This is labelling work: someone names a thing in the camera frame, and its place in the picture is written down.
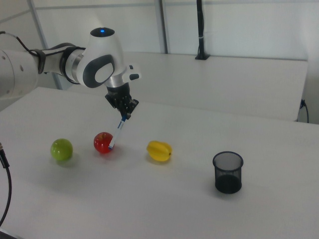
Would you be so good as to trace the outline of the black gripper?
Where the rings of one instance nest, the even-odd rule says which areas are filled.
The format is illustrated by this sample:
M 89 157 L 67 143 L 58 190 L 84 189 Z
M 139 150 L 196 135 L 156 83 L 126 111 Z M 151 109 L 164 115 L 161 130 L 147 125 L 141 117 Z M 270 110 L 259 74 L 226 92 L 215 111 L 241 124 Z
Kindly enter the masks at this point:
M 132 112 L 139 104 L 139 101 L 133 99 L 130 95 L 130 86 L 128 83 L 122 86 L 111 88 L 107 87 L 108 93 L 105 96 L 110 105 L 121 113 L 122 120 L 130 119 Z

